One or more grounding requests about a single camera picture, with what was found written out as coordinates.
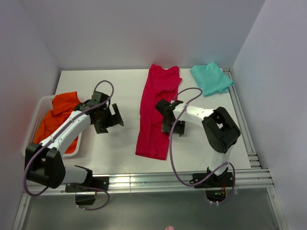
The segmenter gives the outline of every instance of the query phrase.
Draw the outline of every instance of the red fabric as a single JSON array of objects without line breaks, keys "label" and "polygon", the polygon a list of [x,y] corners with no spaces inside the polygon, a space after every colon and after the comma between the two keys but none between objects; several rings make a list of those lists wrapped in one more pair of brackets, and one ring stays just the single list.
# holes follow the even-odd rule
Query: red fabric
[{"label": "red fabric", "polygon": [[[49,137],[64,123],[64,121],[66,121],[74,107],[79,103],[77,92],[67,92],[56,95],[52,101],[53,110],[47,112],[36,132],[33,142],[38,144]],[[77,141],[78,137],[67,148],[65,154],[73,153],[76,150]]]},{"label": "red fabric", "polygon": [[179,67],[163,69],[152,65],[143,90],[140,108],[140,132],[136,145],[136,155],[166,160],[168,135],[161,132],[163,116],[155,109],[159,100],[171,101],[178,93],[181,82]]}]

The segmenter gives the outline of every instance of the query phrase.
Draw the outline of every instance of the cable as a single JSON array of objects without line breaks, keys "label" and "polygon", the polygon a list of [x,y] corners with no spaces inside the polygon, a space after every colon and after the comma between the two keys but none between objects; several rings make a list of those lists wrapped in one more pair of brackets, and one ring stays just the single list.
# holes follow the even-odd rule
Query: cable
[{"label": "cable", "polygon": [[74,185],[74,186],[79,187],[79,188],[85,188],[85,189],[96,190],[96,191],[98,191],[98,192],[104,192],[104,193],[107,195],[107,201],[106,201],[102,206],[94,207],[94,208],[88,208],[88,207],[78,206],[78,208],[81,208],[81,209],[86,210],[86,211],[95,211],[95,210],[99,210],[99,209],[103,208],[103,207],[106,206],[106,205],[109,203],[109,201],[110,201],[110,194],[109,194],[106,190],[103,190],[103,189],[101,189],[101,188],[86,187],[86,186],[79,185],[79,184],[71,184],[71,185]]},{"label": "cable", "polygon": [[[101,103],[99,103],[99,104],[97,104],[97,105],[95,105],[95,106],[93,106],[93,107],[91,107],[91,108],[89,108],[89,109],[87,109],[87,110],[84,110],[83,112],[77,114],[76,116],[74,116],[74,117],[72,118],[72,120],[68,121],[68,123],[67,123],[66,125],[64,125],[64,126],[53,136],[53,139],[56,139],[59,135],[61,135],[61,134],[69,127],[69,125],[70,125],[74,120],[78,119],[78,118],[79,118],[80,116],[82,116],[83,114],[85,114],[85,113],[87,113],[87,112],[89,112],[89,111],[91,111],[91,110],[93,110],[93,109],[96,109],[96,108],[98,108],[98,107],[100,107],[100,106],[106,104],[108,101],[111,100],[111,97],[113,96],[113,93],[114,93],[114,86],[113,86],[113,84],[112,84],[111,82],[109,82],[108,80],[102,80],[102,81],[100,81],[100,82],[95,86],[94,91],[95,91],[95,90],[97,89],[97,87],[98,87],[101,83],[103,83],[103,82],[106,82],[106,83],[108,83],[108,84],[111,86],[112,92],[111,92],[110,96],[109,96],[104,102],[101,102]],[[27,175],[28,175],[29,169],[30,169],[31,164],[33,163],[33,161],[34,161],[34,160],[36,159],[36,157],[38,157],[38,155],[39,155],[46,147],[48,147],[51,143],[52,143],[52,140],[48,141],[48,142],[46,143],[46,145],[44,145],[39,151],[37,151],[37,153],[34,154],[34,156],[33,156],[33,157],[30,159],[30,161],[28,162],[26,168],[24,169],[23,185],[24,185],[24,190],[25,190],[25,192],[26,192],[29,196],[39,196],[39,195],[41,195],[42,193],[44,193],[44,192],[48,189],[48,187],[46,187],[46,188],[44,188],[44,189],[43,189],[41,192],[39,192],[39,193],[36,193],[36,194],[31,193],[31,192],[29,191],[28,187],[27,187]]]},{"label": "cable", "polygon": [[200,88],[191,87],[191,88],[186,88],[186,89],[180,91],[179,93],[177,93],[177,94],[174,96],[173,100],[174,100],[179,94],[181,94],[182,92],[187,91],[187,90],[199,90],[200,93],[199,93],[197,96],[193,97],[192,99],[188,100],[188,102],[185,104],[183,110],[182,110],[181,113],[178,115],[178,117],[175,119],[175,121],[174,121],[174,123],[173,123],[173,125],[172,125],[171,131],[170,131],[170,134],[169,134],[169,156],[170,156],[170,160],[171,160],[171,165],[172,165],[173,172],[174,172],[176,178],[179,180],[179,182],[181,182],[183,185],[188,186],[188,187],[195,187],[195,186],[200,185],[200,184],[203,183],[204,181],[206,181],[209,177],[211,177],[217,170],[219,170],[219,169],[222,168],[223,166],[230,164],[230,166],[231,166],[232,169],[233,169],[233,174],[234,174],[234,176],[233,176],[233,186],[232,186],[231,191],[230,191],[230,192],[232,192],[233,189],[234,189],[234,187],[235,187],[236,172],[235,172],[235,168],[234,168],[233,164],[230,163],[230,162],[224,162],[223,164],[221,164],[220,166],[218,166],[216,169],[214,169],[211,173],[209,173],[204,179],[202,179],[201,181],[199,181],[199,182],[197,182],[197,183],[195,183],[195,184],[187,184],[187,183],[185,183],[185,182],[179,177],[179,175],[178,175],[178,173],[177,173],[177,171],[176,171],[176,169],[175,169],[174,160],[173,160],[173,151],[172,151],[172,141],[173,141],[173,133],[174,133],[175,126],[176,126],[177,122],[179,121],[180,117],[185,113],[185,111],[186,111],[186,109],[187,109],[189,103],[192,102],[192,101],[194,101],[196,98],[198,98],[198,97],[200,97],[200,96],[202,95],[202,90],[201,90]]}]

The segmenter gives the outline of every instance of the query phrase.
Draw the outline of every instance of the pink object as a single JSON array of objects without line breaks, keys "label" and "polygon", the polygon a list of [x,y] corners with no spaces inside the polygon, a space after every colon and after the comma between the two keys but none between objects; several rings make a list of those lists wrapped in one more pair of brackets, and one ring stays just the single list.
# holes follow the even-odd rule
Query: pink object
[{"label": "pink object", "polygon": [[170,102],[178,93],[180,82],[179,67],[163,69],[155,64],[150,67],[141,100],[136,155],[166,160],[169,139],[168,135],[161,132],[163,117],[155,105],[161,99]]}]

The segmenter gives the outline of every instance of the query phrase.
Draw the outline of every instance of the metal frame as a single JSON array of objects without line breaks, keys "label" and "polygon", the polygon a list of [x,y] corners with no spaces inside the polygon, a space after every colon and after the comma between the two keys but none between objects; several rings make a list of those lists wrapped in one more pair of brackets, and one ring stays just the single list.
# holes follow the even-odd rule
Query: metal frame
[{"label": "metal frame", "polygon": [[[224,73],[232,79],[230,68],[223,69]],[[248,153],[248,158],[252,169],[236,170],[236,190],[251,189],[251,188],[267,188],[272,208],[274,210],[279,229],[287,230],[288,226],[285,221],[282,208],[277,199],[274,183],[268,169],[262,169],[259,162],[254,144],[252,142],[243,110],[236,93],[234,86],[229,88],[231,100],[233,102],[238,123],[241,129],[242,137]],[[179,172],[179,176],[186,182],[192,179],[192,174],[195,172]],[[174,191],[189,191],[196,190],[193,187],[183,186],[173,173],[138,173],[138,174],[116,174],[116,175],[94,175],[94,176],[109,176],[108,192],[115,193],[146,193],[146,192],[174,192]],[[28,182],[29,190],[33,193],[41,191],[42,185]],[[93,194],[93,192],[82,192],[77,194]],[[57,189],[48,189],[42,196],[55,195],[75,195],[75,193],[66,193],[65,186],[61,185]],[[24,219],[30,202],[27,194],[23,194],[20,206],[16,215],[13,230],[21,230],[24,224]]]}]

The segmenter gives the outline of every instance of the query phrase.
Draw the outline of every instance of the gray floor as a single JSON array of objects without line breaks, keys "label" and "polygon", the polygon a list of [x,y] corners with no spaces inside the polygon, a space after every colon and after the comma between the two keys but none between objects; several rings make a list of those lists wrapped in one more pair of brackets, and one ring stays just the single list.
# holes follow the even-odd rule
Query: gray floor
[{"label": "gray floor", "polygon": [[204,191],[111,194],[98,211],[76,209],[73,195],[31,198],[23,230],[276,230],[266,189],[239,190],[210,206]]}]

